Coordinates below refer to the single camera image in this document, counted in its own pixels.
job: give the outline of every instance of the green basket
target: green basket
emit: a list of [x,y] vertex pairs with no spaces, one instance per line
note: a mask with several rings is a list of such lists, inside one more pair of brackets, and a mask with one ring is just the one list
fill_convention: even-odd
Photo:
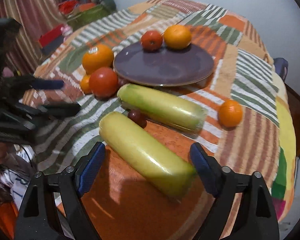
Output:
[[73,28],[73,31],[75,31],[91,22],[106,17],[111,13],[112,12],[107,10],[105,6],[99,4],[68,19],[67,24]]

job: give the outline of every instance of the tomato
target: tomato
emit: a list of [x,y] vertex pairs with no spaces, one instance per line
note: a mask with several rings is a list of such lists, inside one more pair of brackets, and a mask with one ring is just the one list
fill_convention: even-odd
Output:
[[142,35],[140,42],[144,50],[154,51],[160,49],[163,38],[158,31],[147,31]]
[[99,98],[108,98],[118,89],[118,75],[109,67],[101,67],[89,79],[92,93]]

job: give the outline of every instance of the red object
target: red object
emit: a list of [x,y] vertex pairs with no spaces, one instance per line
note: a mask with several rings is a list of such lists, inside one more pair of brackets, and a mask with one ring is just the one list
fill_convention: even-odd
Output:
[[69,14],[79,2],[77,0],[68,0],[59,4],[59,11],[63,14]]
[[278,198],[272,197],[272,202],[273,202],[273,205],[274,205],[275,213],[277,215],[277,219],[279,220],[279,218],[283,214],[284,207],[286,205],[286,201],[283,200],[283,199],[278,199]]
[[144,50],[154,51],[160,49],[163,38],[158,31],[147,31],[142,35],[140,42]]
[[39,39],[39,43],[41,47],[47,46],[50,42],[54,41],[60,35],[62,35],[62,28],[64,24],[60,24],[51,31],[47,32],[46,34],[42,35]]
[[101,67],[89,79],[92,93],[99,98],[108,98],[118,89],[118,75],[109,67]]

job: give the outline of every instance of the patchwork tablecloth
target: patchwork tablecloth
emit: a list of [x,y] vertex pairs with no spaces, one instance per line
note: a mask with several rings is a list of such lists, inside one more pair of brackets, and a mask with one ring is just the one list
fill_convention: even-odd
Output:
[[[145,31],[163,33],[173,24],[187,26],[192,43],[211,54],[214,73],[205,87],[193,84],[166,91],[202,105],[208,117],[195,138],[151,122],[146,131],[187,161],[189,147],[196,141],[221,165],[235,172],[260,171],[272,194],[277,217],[282,219],[293,200],[295,170],[295,135],[285,86],[274,72],[273,59],[253,25],[212,4],[149,0],[81,28],[62,44],[35,75],[63,79],[65,88],[29,91],[24,102],[37,106],[53,100],[77,100],[82,110],[76,117],[55,121],[41,132],[35,147],[39,169],[49,174],[75,164],[97,141],[103,141],[99,136],[100,119],[111,111],[126,113],[116,97],[98,101],[92,95],[83,95],[79,86],[85,74],[83,54],[98,43],[110,46],[117,54],[138,42]],[[230,131],[224,130],[217,118],[218,108],[227,98],[238,101],[244,112],[241,124]],[[171,203],[109,147],[107,150],[92,190],[82,199],[102,238],[190,239],[213,201],[200,181],[195,181],[181,203]],[[237,196],[223,236],[231,232],[239,203]]]

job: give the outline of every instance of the blue gripper pad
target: blue gripper pad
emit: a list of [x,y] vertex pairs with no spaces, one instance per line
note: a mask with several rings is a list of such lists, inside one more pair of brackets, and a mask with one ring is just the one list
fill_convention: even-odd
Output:
[[31,85],[36,90],[57,90],[63,88],[65,83],[63,80],[44,80],[36,78]]
[[105,159],[105,155],[106,147],[103,143],[100,143],[80,175],[80,183],[77,190],[80,197],[90,191],[94,179],[96,178],[103,160]]
[[213,197],[218,196],[218,186],[217,177],[210,168],[207,160],[202,155],[201,151],[204,151],[200,144],[193,143],[190,147],[190,158],[197,170],[197,173],[204,185],[206,192],[213,195]]

